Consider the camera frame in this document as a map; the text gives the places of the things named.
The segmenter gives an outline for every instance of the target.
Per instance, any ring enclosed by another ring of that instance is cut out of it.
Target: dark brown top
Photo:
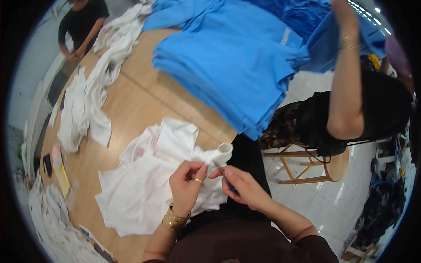
[[[148,260],[147,263],[162,263]],[[338,263],[326,240],[307,236],[291,244],[268,224],[240,219],[204,226],[178,242],[168,263]]]

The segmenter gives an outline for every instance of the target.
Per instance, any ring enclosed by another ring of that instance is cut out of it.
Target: wooden stool
[[[329,163],[322,163],[319,161],[313,161],[313,157],[318,157],[316,150],[311,151],[288,151],[288,149],[292,146],[292,144],[288,145],[282,152],[277,153],[268,153],[264,154],[265,157],[279,157],[281,159],[282,164],[284,165],[285,170],[287,171],[291,180],[279,181],[279,184],[296,184],[296,183],[318,183],[318,182],[338,182],[340,181],[346,173],[348,169],[349,163],[349,151],[348,147],[345,151],[339,155],[332,156],[332,157],[323,157],[324,162]],[[307,166],[302,173],[300,173],[297,177],[294,177],[289,164],[286,162],[285,157],[308,157],[309,162],[302,162],[300,165]],[[306,174],[313,166],[324,166],[325,167],[325,174],[324,176],[313,177],[313,178],[305,178],[300,179],[304,174]]]

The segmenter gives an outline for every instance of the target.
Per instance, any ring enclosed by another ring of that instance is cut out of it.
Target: scissors
[[[224,180],[225,180],[225,182],[226,182],[226,184],[228,185],[228,187],[229,187],[229,189],[231,190],[231,191],[233,191],[234,192],[234,194],[236,194],[236,195],[240,195],[239,193],[238,193],[238,191],[235,189],[235,187],[228,181],[228,179],[226,178],[226,176],[225,176],[225,172],[224,172],[224,170],[222,169],[222,167],[217,163],[217,162],[215,162],[215,160],[213,161],[213,163],[215,164],[215,166],[216,166],[216,168],[218,168],[218,170],[221,172],[221,175],[223,176],[223,178],[224,178]]]

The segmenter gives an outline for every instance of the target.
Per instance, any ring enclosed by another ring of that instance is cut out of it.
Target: black shirt
[[[412,112],[413,100],[405,84],[384,73],[368,70],[361,71],[361,81],[364,131],[361,137],[349,140],[349,142],[374,141],[405,130]],[[330,91],[319,93],[309,99],[314,100],[319,137],[331,145],[340,142],[326,130]]]
[[[70,9],[60,22],[59,43],[65,43],[64,37],[68,31],[73,39],[74,48],[77,50],[85,41],[96,20],[99,18],[106,18],[108,15],[107,5],[104,0],[89,0],[86,5],[78,11]],[[86,48],[87,51],[92,47],[95,39],[96,36],[89,43],[88,48]]]

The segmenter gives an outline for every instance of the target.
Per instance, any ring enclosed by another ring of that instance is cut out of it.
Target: bracelet
[[[172,203],[168,207],[168,210],[165,213],[164,218],[162,219],[162,224],[164,227],[166,227],[170,231],[177,231],[186,225],[187,220],[190,218],[190,215],[192,214],[192,212],[190,212],[187,217],[180,217],[178,215],[175,215],[172,211],[173,204],[174,203]]]
[[[341,42],[339,43],[339,49],[356,49],[357,51],[360,51],[360,47],[361,45],[356,45],[350,36],[342,38]]]

